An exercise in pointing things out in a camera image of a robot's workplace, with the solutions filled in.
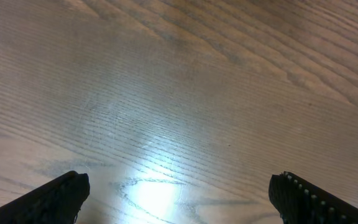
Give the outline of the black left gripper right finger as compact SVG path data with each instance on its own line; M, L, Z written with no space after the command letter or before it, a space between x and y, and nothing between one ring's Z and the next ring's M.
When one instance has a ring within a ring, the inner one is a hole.
M358 224L358 208L291 172L271 176L268 197L287 224Z

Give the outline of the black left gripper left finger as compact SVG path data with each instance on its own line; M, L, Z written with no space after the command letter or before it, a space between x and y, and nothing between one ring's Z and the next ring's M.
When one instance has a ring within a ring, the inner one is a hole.
M90 194L86 173L66 174L0 207L0 224L74 224Z

